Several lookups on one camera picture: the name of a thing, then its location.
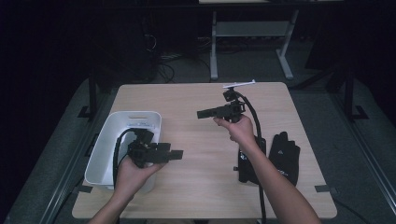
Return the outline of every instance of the floor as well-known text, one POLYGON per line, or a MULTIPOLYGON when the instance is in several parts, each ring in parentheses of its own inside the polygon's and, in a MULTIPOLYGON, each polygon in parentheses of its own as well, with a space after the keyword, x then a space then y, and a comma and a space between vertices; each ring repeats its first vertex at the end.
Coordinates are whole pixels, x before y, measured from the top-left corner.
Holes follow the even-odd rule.
MULTIPOLYGON (((304 68, 312 43, 294 40, 287 54, 294 79, 285 79, 275 52, 281 43, 282 39, 249 39, 228 44, 218 56, 216 82, 255 79, 284 82, 292 87, 320 72, 304 68)), ((163 59, 165 65, 159 65, 160 72, 151 83, 210 81, 207 50, 197 58, 167 52, 163 59)), ((350 122, 342 109, 344 91, 328 93, 325 90, 328 80, 325 77, 303 90, 290 91, 338 210, 335 218, 322 221, 396 223, 396 213, 384 194, 386 189, 378 185, 372 168, 375 164, 366 156, 374 155, 392 189, 396 184, 396 129, 358 80, 355 80, 354 105, 361 105, 369 118, 350 122)), ((80 109, 89 104, 88 80, 81 83, 6 223, 87 222, 73 218, 71 211, 89 160, 86 154, 92 149, 92 139, 100 132, 116 94, 117 88, 98 91, 98 113, 94 119, 78 118, 80 109)), ((120 223, 144 223, 144 220, 122 219, 120 223)))

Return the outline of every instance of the wooden table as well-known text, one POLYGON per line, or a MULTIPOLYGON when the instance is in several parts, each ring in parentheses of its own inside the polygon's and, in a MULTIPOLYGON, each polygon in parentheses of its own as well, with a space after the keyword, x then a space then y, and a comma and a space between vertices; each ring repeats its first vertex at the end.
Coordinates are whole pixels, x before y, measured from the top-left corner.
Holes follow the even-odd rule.
MULTIPOLYGON (((183 149, 181 161, 170 161, 157 174, 154 189, 138 193, 121 217, 128 218, 260 218, 258 187, 242 184, 237 165, 237 144, 212 119, 198 119, 196 111, 225 105, 222 83, 149 84, 121 86, 111 108, 116 111, 157 111, 163 118, 162 140, 183 149)), ((337 210, 326 185, 289 91, 283 83, 256 83, 235 89, 255 108, 267 155, 275 134, 288 132, 301 148, 298 190, 318 216, 332 218, 337 210)), ((80 192, 73 209, 77 218, 92 217, 112 191, 93 188, 80 192)), ((267 217, 274 218, 265 198, 267 217)))

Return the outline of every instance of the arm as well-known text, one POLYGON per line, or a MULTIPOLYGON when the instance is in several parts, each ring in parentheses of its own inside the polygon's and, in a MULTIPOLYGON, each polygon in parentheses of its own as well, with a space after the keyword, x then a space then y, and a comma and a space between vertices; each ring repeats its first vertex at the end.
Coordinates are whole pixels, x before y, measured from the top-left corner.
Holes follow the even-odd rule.
POLYGON ((242 116, 237 123, 214 118, 230 132, 230 139, 239 144, 247 155, 262 188, 281 223, 320 223, 318 215, 297 188, 295 188, 261 152, 254 139, 250 119, 242 116))
POLYGON ((151 175, 163 168, 164 164, 153 164, 139 169, 128 156, 120 163, 117 184, 110 200, 89 223, 116 223, 122 211, 151 175))

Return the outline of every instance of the white container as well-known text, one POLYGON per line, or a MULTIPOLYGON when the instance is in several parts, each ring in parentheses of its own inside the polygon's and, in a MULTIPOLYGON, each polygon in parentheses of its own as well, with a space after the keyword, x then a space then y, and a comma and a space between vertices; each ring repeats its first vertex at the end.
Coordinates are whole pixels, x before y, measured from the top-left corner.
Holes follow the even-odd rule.
MULTIPOLYGON (((160 142, 161 115, 154 111, 119 111, 108 116, 99 133, 90 160, 85 170, 85 180, 100 189, 114 189, 113 155, 117 138, 130 128, 148 129, 154 136, 152 143, 160 142)), ((128 145, 136 139, 133 132, 122 137, 120 159, 127 153, 128 145)), ((152 175, 140 192, 149 192, 154 187, 155 174, 152 175)))

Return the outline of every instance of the dark background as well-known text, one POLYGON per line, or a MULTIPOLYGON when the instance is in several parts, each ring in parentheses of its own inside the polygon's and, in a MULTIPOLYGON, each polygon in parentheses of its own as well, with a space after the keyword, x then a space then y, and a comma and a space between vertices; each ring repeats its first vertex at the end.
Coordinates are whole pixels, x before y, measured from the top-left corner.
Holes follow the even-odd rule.
MULTIPOLYGON (((396 124, 392 56, 396 52, 396 8, 391 2, 360 1, 325 17, 320 11, 303 10, 294 37, 318 38, 309 66, 326 69, 347 62, 396 124)), ((83 3, 97 6, 95 1, 83 3)), ((174 13, 156 22, 148 22, 144 13, 94 15, 94 11, 71 1, 0 0, 0 221, 18 196, 73 93, 89 73, 97 74, 102 91, 121 83, 146 83, 153 76, 150 67, 160 52, 147 54, 146 47, 139 48, 147 44, 144 32, 149 30, 159 37, 160 49, 173 47, 192 56, 194 38, 210 35, 207 22, 211 14, 205 11, 194 12, 194 16, 191 11, 174 13), (135 33, 126 32, 123 27, 127 26, 135 27, 135 33), (125 46, 134 49, 135 54, 125 46)), ((161 11, 156 12, 156 18, 163 18, 161 11)))

